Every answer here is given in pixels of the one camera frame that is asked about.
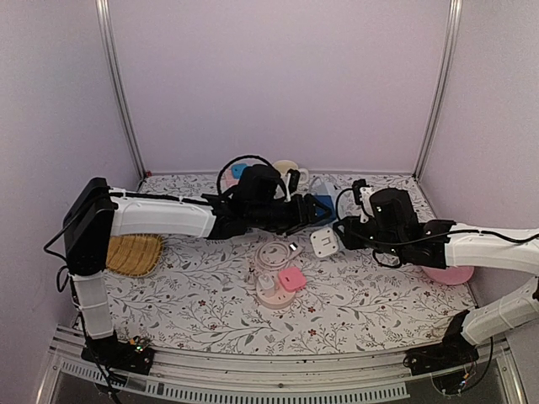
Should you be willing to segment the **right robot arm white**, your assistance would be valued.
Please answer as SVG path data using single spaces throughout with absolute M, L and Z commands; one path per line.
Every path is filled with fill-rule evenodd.
M 369 249 L 396 258 L 397 266 L 444 271 L 478 268 L 498 280 L 516 279 L 498 287 L 485 305 L 467 309 L 448 322 L 435 359 L 454 366 L 468 346 L 514 330 L 538 318 L 538 230 L 473 226 L 454 220 L 421 221 L 403 189 L 387 188 L 355 194 L 360 215 L 334 223 L 334 232 L 348 250 Z

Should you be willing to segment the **small white usb charger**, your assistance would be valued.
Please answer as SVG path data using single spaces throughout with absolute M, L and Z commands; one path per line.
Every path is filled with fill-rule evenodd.
M 262 290 L 272 290 L 275 287 L 275 281 L 272 276 L 262 274 L 258 277 L 258 285 Z

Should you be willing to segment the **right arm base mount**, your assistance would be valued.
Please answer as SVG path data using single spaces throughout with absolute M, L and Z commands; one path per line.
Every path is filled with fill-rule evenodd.
M 403 366 L 410 369 L 412 375 L 423 375 L 477 361 L 476 346 L 462 336 L 462 325 L 469 313 L 465 310 L 456 314 L 439 343 L 407 350 Z

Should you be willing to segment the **dark blue cube socket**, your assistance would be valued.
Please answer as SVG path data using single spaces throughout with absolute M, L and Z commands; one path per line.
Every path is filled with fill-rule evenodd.
M 335 214 L 333 197 L 329 194 L 315 194 L 314 197 L 318 201 L 318 203 L 323 206 L 323 207 L 321 206 L 317 207 L 317 214 L 322 215 L 326 213 L 327 211 L 329 212 L 329 217 L 326 218 L 323 222 L 330 223 L 330 222 L 335 221 L 336 214 Z

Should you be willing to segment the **pink round power strip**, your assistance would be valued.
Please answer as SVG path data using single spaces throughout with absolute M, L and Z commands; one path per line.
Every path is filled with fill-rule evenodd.
M 282 286 L 268 295 L 259 284 L 256 285 L 256 299 L 260 305 L 271 310 L 280 310 L 288 307 L 296 298 L 296 292 L 288 292 Z

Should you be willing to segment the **white square plug adapter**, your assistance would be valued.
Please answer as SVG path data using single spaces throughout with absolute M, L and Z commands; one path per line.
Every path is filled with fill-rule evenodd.
M 325 258 L 339 251 L 339 242 L 331 227 L 314 231 L 310 236 L 310 242 L 318 258 Z

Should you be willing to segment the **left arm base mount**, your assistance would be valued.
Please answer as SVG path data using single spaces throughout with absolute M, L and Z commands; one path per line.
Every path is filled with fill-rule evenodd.
M 128 342 L 121 342 L 115 332 L 106 338 L 87 337 L 81 358 L 106 368 L 149 375 L 155 355 L 150 343 L 150 338 L 139 336 Z

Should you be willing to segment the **pink square plug adapter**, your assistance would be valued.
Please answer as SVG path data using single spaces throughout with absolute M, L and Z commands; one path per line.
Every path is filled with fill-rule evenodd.
M 282 269 L 278 273 L 278 279 L 283 288 L 288 292 L 302 290 L 307 284 L 306 277 L 298 267 Z

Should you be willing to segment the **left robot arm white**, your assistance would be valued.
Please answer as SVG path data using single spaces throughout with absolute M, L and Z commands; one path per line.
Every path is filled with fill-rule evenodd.
M 43 250 L 53 256 L 53 245 L 63 241 L 57 257 L 93 352 L 107 365 L 125 358 L 103 279 L 112 238 L 180 235 L 220 241 L 250 230 L 290 236 L 332 215 L 314 195 L 298 192 L 299 177 L 296 170 L 281 175 L 269 163 L 254 164 L 243 169 L 237 184 L 217 183 L 214 193 L 198 198 L 131 192 L 92 178 Z

